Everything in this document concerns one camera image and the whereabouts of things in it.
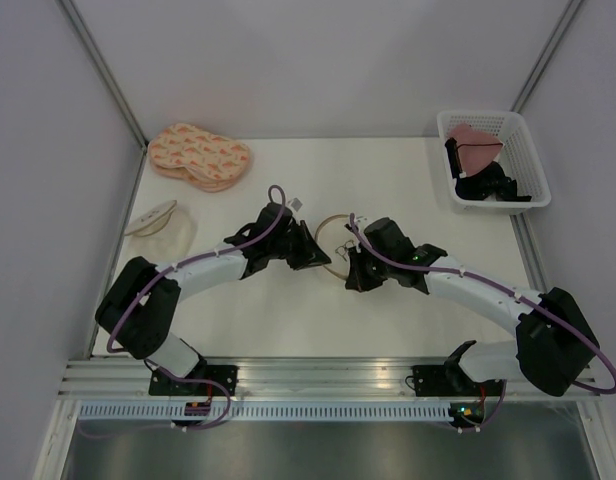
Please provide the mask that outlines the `white plastic basket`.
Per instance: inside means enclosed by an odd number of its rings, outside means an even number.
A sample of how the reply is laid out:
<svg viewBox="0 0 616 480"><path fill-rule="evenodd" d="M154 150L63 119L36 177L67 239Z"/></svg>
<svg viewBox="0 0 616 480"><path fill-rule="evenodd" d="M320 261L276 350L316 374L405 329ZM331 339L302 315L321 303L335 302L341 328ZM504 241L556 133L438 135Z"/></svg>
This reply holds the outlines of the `white plastic basket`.
<svg viewBox="0 0 616 480"><path fill-rule="evenodd" d="M530 202L506 202L498 200L494 195L484 201L469 201L461 199L456 194L456 181L451 175L445 142L449 140L449 132L462 123L467 123L476 130L488 132L504 144L495 161L503 168L506 176L517 181L518 195L532 197ZM548 182L532 136L520 114L496 110L446 110L437 114L437 127L443 147L446 184L455 210L459 212L480 210L514 215L532 208L548 206L551 201Z"/></svg>

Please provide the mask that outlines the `aluminium mounting rail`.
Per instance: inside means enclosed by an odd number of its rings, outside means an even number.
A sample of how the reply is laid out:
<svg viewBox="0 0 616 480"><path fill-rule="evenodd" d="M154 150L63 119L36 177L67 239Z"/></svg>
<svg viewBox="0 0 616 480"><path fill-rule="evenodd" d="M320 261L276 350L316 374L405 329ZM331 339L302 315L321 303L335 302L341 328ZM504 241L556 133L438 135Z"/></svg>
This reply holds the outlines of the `aluminium mounting rail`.
<svg viewBox="0 0 616 480"><path fill-rule="evenodd" d="M244 400L398 401L414 396L404 379L412 367L436 364L422 358L230 358L210 357L208 363L237 367L235 394ZM151 372L129 357L71 360L59 394L75 399L143 399Z"/></svg>

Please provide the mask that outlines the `white round mesh laundry bag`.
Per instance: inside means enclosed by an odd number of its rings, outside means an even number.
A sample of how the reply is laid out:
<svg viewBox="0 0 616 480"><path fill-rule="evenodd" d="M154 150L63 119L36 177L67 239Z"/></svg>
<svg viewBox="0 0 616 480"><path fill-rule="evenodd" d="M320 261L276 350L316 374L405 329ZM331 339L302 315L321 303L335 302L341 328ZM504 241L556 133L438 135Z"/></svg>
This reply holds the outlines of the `white round mesh laundry bag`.
<svg viewBox="0 0 616 480"><path fill-rule="evenodd" d="M348 279L350 271L348 250L358 247L358 240L348 224L347 214L334 214L322 220L315 230L317 245L330 258L330 263L322 269L342 282Z"/></svg>

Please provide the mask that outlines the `pink bra in basket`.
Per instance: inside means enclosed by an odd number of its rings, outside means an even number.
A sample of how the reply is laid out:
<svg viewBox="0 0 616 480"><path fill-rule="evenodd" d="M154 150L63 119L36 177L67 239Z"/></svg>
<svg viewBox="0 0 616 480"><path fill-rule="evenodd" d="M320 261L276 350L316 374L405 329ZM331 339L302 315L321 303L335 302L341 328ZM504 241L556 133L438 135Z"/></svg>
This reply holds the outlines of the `pink bra in basket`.
<svg viewBox="0 0 616 480"><path fill-rule="evenodd" d="M465 177L477 175L488 167L496 160L504 146L496 136L476 130L467 123L452 129L448 139L453 143L451 152Z"/></svg>

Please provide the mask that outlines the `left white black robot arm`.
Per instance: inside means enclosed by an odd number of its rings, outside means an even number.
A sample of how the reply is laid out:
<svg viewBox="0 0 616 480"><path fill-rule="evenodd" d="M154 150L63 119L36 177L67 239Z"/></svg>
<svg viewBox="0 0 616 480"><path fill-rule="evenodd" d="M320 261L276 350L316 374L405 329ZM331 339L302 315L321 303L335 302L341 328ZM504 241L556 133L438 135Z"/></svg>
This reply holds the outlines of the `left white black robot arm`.
<svg viewBox="0 0 616 480"><path fill-rule="evenodd" d="M114 344L152 368L152 396L228 397L236 369L212 366L171 331L179 303L213 287L244 280L283 260L294 271L330 264L304 221L268 203L257 219L225 238L216 250L159 267L129 260L99 304L95 320Z"/></svg>

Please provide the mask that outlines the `black bra in basket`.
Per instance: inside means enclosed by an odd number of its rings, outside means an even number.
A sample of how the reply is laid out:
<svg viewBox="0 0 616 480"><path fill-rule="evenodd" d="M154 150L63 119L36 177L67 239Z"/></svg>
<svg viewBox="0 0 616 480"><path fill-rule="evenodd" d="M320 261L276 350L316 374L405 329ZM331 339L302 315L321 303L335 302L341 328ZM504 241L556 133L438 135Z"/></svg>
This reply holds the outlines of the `black bra in basket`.
<svg viewBox="0 0 616 480"><path fill-rule="evenodd" d="M506 202L530 202L530 195L518 195L517 181L506 176L503 168L495 160L486 161L484 165L468 169L460 161L461 147L476 147L478 151L497 147L502 143L488 144L458 144L454 138L445 142L452 178L456 181L455 192L464 200L484 201L494 195L498 200Z"/></svg>

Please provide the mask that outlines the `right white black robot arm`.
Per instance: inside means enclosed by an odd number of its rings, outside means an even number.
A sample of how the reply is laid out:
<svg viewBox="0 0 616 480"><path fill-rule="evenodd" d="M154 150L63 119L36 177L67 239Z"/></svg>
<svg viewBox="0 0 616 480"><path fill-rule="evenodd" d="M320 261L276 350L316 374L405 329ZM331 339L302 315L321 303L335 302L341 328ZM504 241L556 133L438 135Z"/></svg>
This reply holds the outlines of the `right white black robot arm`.
<svg viewBox="0 0 616 480"><path fill-rule="evenodd" d="M466 395L482 384L526 380L561 397L589 365L599 343L574 297L554 287L542 293L468 271L445 250L416 246L396 222L381 218L365 229L349 223L357 243L347 249L348 290L369 292L393 280L424 295L453 301L493 322L511 340L467 340L443 362L447 388Z"/></svg>

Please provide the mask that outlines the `pink patterned laundry bag stack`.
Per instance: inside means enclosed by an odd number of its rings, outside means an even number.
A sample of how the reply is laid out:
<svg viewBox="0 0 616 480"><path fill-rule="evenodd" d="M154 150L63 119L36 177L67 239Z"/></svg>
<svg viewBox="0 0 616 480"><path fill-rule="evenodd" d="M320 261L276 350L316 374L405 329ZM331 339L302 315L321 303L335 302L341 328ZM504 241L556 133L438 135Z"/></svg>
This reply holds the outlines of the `pink patterned laundry bag stack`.
<svg viewBox="0 0 616 480"><path fill-rule="evenodd" d="M210 193L235 185L252 157L243 142L188 123L166 127L149 142L147 153L157 174Z"/></svg>

